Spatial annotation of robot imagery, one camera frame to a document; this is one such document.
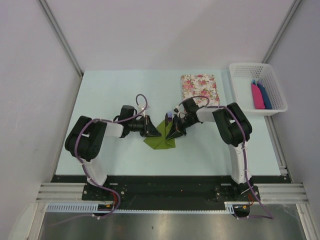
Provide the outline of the green paper napkin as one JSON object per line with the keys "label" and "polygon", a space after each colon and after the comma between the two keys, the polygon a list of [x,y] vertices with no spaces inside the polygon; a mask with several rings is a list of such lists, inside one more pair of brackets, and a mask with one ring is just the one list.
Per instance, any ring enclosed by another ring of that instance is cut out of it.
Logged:
{"label": "green paper napkin", "polygon": [[153,150],[168,150],[176,147],[175,139],[166,139],[170,129],[172,127],[172,122],[166,124],[166,121],[163,120],[156,129],[161,133],[159,137],[146,137],[143,141]]}

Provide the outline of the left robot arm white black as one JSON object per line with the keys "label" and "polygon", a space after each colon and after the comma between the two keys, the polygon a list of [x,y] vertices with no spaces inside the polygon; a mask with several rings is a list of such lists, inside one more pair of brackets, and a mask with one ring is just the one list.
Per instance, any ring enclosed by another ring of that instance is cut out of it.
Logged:
{"label": "left robot arm white black", "polygon": [[125,138],[131,132],[138,132],[144,138],[162,136],[150,116],[145,114],[146,108],[144,105],[138,112],[134,106],[123,105],[113,121],[80,116],[67,136],[64,147],[80,162],[87,181],[94,185],[93,194],[98,199],[105,200],[111,193],[111,188],[105,184],[108,176],[96,159],[105,137]]}

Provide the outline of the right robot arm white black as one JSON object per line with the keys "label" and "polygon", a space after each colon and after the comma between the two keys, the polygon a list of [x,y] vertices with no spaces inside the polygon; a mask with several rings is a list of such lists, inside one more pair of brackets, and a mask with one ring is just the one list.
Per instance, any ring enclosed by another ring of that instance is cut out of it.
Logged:
{"label": "right robot arm white black", "polygon": [[180,111],[179,106],[174,110],[173,123],[166,139],[185,136],[187,128],[197,123],[216,123],[219,135],[230,152],[231,178],[236,183],[230,188],[230,194],[235,200],[242,201],[249,194],[245,184],[252,177],[248,164],[248,141],[253,128],[244,112],[235,102],[226,106],[199,106],[194,97],[178,105],[183,106],[184,111]]}

